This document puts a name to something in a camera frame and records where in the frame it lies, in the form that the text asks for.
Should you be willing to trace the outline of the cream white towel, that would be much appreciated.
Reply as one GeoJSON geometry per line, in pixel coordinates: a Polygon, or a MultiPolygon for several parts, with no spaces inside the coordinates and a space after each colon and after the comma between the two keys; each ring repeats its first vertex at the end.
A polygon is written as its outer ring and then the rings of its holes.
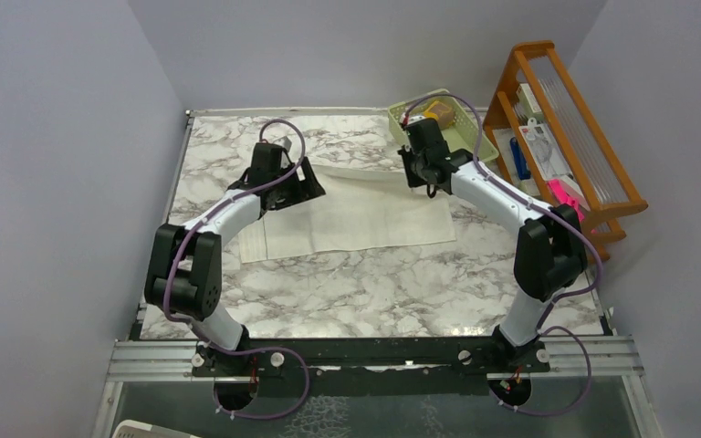
{"type": "Polygon", "coordinates": [[[408,187],[403,172],[317,165],[325,194],[266,213],[237,235],[242,263],[455,240],[448,201],[408,187]]]}

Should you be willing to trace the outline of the brown yellow bear towel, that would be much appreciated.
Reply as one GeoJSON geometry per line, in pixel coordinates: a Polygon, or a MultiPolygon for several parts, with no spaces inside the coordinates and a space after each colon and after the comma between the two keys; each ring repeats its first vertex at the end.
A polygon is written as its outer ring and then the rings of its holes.
{"type": "Polygon", "coordinates": [[[435,120],[440,130],[446,130],[455,122],[455,110],[441,100],[432,101],[422,112],[425,118],[435,120]]]}

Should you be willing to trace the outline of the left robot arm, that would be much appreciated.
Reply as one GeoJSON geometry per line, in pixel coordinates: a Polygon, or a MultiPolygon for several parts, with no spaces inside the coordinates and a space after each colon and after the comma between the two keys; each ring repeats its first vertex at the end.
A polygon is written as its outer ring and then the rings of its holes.
{"type": "Polygon", "coordinates": [[[325,190],[306,156],[296,161],[282,145],[259,142],[250,165],[206,212],[155,232],[144,299],[165,317],[189,326],[217,348],[215,361],[236,375],[249,366],[245,326],[220,303],[225,246],[266,213],[316,199],[325,190]]]}

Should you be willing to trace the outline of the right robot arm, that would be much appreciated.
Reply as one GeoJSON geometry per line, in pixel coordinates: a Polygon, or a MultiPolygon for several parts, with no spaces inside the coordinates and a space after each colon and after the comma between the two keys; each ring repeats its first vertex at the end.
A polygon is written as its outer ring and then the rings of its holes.
{"type": "Polygon", "coordinates": [[[472,152],[451,151],[436,120],[403,125],[407,143],[399,150],[409,187],[425,187],[471,203],[516,239],[513,275],[518,291],[508,313],[491,334],[488,354],[500,370],[522,364],[539,339],[554,299],[587,267],[585,245],[575,210],[552,206],[506,182],[472,152]]]}

